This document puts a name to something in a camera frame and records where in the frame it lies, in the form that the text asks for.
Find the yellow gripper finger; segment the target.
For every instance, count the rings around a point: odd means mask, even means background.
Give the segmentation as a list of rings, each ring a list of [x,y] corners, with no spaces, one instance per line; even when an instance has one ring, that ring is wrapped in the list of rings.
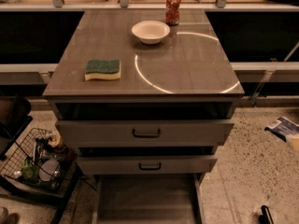
[[[286,136],[287,144],[294,150],[299,151],[299,134],[288,134]]]

